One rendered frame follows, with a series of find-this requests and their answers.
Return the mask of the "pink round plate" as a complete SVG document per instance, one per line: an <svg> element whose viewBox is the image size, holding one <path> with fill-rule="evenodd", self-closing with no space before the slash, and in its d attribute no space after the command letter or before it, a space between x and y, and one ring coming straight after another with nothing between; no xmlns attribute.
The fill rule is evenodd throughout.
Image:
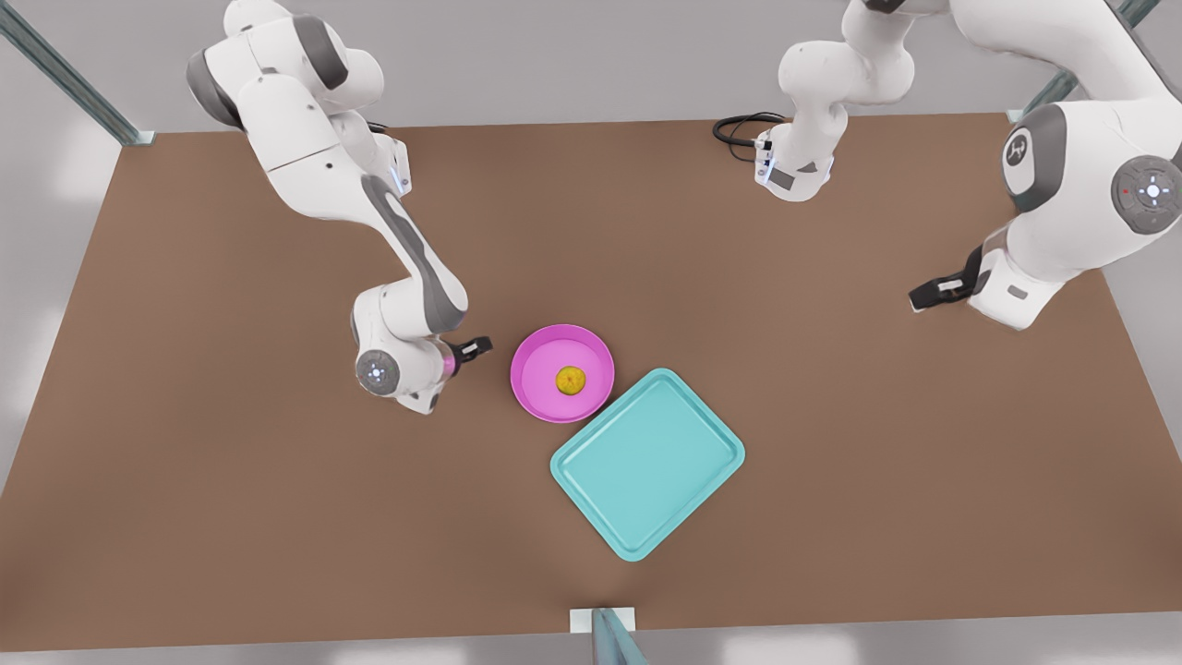
<svg viewBox="0 0 1182 665"><path fill-rule="evenodd" d="M587 419L608 403L615 358L599 335L571 324L548 325L518 345L509 384L519 405L547 422Z"/></svg>

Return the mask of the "teal rectangular tray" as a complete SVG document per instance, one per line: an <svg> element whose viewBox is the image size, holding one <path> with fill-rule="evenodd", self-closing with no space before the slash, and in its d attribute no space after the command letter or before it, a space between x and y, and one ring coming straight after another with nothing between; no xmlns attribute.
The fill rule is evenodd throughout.
<svg viewBox="0 0 1182 665"><path fill-rule="evenodd" d="M743 464L742 439L670 369L652 369L550 457L561 493L638 562Z"/></svg>

